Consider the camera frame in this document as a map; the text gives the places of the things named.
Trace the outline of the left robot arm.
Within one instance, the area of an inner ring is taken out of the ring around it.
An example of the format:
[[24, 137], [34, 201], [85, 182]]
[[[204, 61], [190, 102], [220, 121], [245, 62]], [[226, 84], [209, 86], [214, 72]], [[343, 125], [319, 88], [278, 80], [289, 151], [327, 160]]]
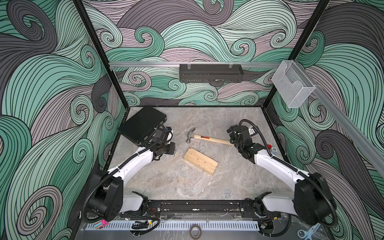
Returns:
[[148, 198], [137, 192], [125, 195], [124, 188], [143, 167], [158, 161], [163, 155], [173, 155], [176, 150], [176, 144], [172, 142], [172, 128], [159, 124], [154, 130], [149, 141], [132, 156], [118, 166], [100, 171], [93, 177], [82, 207], [83, 222], [109, 222], [125, 212], [145, 212], [144, 205]]

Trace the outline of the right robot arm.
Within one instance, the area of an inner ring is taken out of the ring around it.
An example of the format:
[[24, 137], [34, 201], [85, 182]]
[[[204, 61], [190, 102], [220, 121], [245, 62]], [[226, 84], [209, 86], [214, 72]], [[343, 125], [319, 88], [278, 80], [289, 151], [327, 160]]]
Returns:
[[278, 158], [268, 148], [261, 130], [253, 122], [243, 119], [227, 130], [230, 144], [243, 158], [269, 171], [283, 181], [291, 193], [274, 195], [265, 192], [255, 198], [257, 215], [285, 213], [308, 225], [321, 224], [329, 228], [338, 225], [337, 205], [325, 177], [309, 173]]

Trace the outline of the wooden handle claw hammer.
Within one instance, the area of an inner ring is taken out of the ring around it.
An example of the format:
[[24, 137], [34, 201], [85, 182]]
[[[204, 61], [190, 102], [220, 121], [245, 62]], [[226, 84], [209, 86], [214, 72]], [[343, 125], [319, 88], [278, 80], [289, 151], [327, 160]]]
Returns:
[[196, 128], [192, 128], [188, 132], [186, 143], [190, 143], [191, 139], [198, 139], [198, 140], [204, 140], [204, 141], [217, 143], [217, 144], [224, 144], [224, 145], [228, 145], [228, 146], [232, 145], [229, 140], [223, 140], [223, 139], [218, 139], [218, 138], [213, 138], [213, 137], [195, 134], [195, 130], [196, 130]]

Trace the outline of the wooden board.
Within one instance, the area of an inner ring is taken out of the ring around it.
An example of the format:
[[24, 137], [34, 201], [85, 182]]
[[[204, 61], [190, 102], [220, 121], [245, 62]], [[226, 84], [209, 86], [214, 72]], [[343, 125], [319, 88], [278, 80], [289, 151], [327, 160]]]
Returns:
[[218, 162], [192, 148], [186, 152], [184, 160], [211, 176], [218, 166]]

